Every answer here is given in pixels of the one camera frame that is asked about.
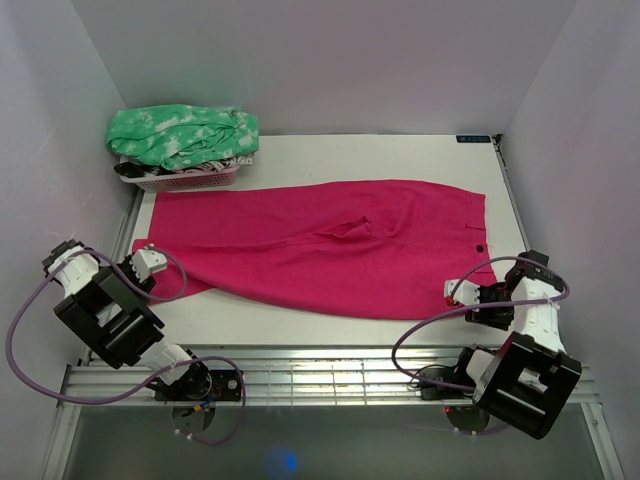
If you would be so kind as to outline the pink trousers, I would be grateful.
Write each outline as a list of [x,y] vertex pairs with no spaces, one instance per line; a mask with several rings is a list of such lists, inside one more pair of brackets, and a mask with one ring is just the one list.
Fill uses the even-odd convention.
[[147,235],[175,261],[155,293],[219,289],[266,304],[366,319],[422,320],[444,285],[490,285],[485,198],[413,180],[160,193]]

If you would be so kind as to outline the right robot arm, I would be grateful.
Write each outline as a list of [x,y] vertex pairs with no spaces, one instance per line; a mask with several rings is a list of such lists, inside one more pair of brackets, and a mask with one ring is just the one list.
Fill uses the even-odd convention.
[[471,306],[469,323],[509,331],[497,350],[465,348],[451,373],[454,390],[535,439],[544,438],[576,387],[581,363],[569,356],[559,332],[559,301],[567,284],[536,250],[518,255],[504,280],[489,286],[466,279],[445,282],[447,302]]

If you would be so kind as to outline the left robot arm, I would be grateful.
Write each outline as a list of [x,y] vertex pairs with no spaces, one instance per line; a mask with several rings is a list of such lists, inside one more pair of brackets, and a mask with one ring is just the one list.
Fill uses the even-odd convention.
[[149,308],[153,275],[169,266],[165,254],[146,247],[110,265],[83,243],[68,240],[51,250],[42,265],[64,290],[54,313],[110,367],[165,367],[149,385],[158,399],[210,397],[209,369],[200,361],[185,363],[192,353],[165,338],[164,323]]

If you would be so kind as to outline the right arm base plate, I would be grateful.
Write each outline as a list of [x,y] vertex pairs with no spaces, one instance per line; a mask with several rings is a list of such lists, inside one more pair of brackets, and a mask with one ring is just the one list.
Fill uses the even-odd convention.
[[413,378],[408,388],[417,391],[422,400],[447,400],[471,398],[475,388],[474,381],[460,368],[446,365],[431,365],[421,369],[423,376],[432,383]]

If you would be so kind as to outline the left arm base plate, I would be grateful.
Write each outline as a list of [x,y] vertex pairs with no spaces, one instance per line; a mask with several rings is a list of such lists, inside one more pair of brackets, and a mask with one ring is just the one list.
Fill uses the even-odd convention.
[[177,381],[169,386],[160,380],[154,381],[150,389],[156,401],[235,402],[242,398],[241,379],[242,375],[234,370],[213,369],[207,374],[197,373],[185,382]]

